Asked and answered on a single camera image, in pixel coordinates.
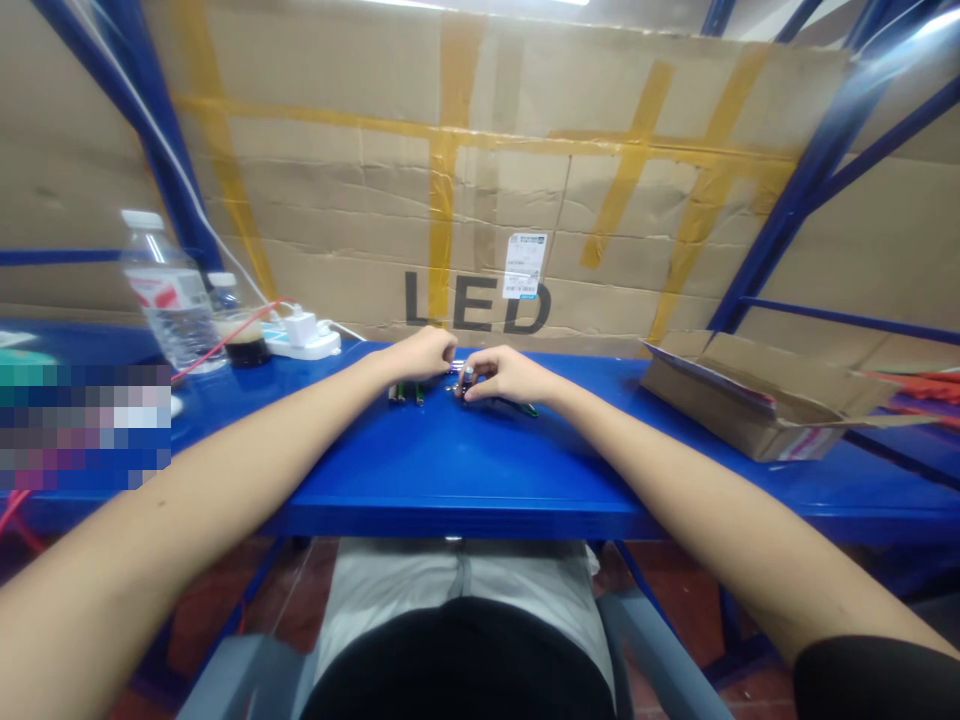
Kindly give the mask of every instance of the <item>person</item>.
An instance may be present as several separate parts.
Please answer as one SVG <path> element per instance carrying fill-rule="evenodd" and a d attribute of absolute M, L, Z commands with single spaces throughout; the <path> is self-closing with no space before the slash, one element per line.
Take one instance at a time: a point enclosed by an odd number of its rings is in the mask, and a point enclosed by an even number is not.
<path fill-rule="evenodd" d="M 230 425 L 11 579 L 0 591 L 3 716 L 105 717 L 191 581 L 386 388 L 445 372 L 455 347 L 424 328 Z M 960 717 L 957 649 L 784 505 L 508 347 L 466 364 L 484 378 L 467 402 L 546 406 L 616 469 L 793 667 L 801 718 Z M 455 543 L 357 543 L 338 557 L 303 718 L 613 717 L 582 545 L 473 552 L 468 540 L 468 565 Z M 385 579 L 367 561 L 397 571 Z"/>

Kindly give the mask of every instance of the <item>bottle label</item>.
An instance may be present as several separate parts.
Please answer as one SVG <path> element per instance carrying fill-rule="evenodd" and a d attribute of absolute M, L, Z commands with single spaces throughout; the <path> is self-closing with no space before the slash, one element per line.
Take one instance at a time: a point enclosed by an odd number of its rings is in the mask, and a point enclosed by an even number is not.
<path fill-rule="evenodd" d="M 140 305 L 157 310 L 192 310 L 208 305 L 203 278 L 187 268 L 124 270 Z"/>

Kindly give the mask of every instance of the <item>cardboard wall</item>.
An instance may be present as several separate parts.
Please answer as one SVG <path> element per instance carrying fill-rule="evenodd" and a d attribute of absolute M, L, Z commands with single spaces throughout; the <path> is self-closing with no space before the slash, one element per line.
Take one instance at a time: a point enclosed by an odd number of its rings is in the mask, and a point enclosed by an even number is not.
<path fill-rule="evenodd" d="M 847 67 L 357 2 L 145 10 L 215 226 L 377 339 L 633 354 L 704 327 Z M 503 297 L 514 233 L 549 238 L 536 300 Z"/>
<path fill-rule="evenodd" d="M 136 135 L 30 3 L 0 3 L 0 249 L 121 248 L 159 211 Z M 0 316 L 142 323 L 115 263 L 0 267 Z"/>
<path fill-rule="evenodd" d="M 848 155 L 868 147 L 952 80 L 960 48 L 897 78 Z M 815 212 L 771 276 L 764 298 L 960 331 L 960 107 Z M 960 347 L 771 310 L 740 334 L 865 370 L 960 366 Z"/>

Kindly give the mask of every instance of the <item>dark liquid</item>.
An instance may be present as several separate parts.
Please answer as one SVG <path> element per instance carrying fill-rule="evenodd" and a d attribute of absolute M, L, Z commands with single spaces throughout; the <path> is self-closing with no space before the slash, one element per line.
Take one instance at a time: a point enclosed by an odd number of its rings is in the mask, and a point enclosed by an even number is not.
<path fill-rule="evenodd" d="M 270 351 L 263 338 L 249 343 L 227 343 L 227 357 L 234 367 L 260 367 L 270 362 Z"/>

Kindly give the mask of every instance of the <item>hand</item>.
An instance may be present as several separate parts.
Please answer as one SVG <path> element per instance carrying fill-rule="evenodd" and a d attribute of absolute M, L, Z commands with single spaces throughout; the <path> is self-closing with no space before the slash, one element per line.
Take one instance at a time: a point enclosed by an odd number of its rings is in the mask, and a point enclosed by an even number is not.
<path fill-rule="evenodd" d="M 457 338 L 446 330 L 425 327 L 406 340 L 381 350 L 382 360 L 396 381 L 422 382 L 450 370 Z"/>
<path fill-rule="evenodd" d="M 476 379 L 486 377 L 467 391 L 464 396 L 467 402 L 502 397 L 518 403 L 546 403 L 557 394 L 563 382 L 560 376 L 506 345 L 475 352 L 463 367 L 464 370 L 472 367 Z M 461 387 L 464 370 L 460 371 Z"/>

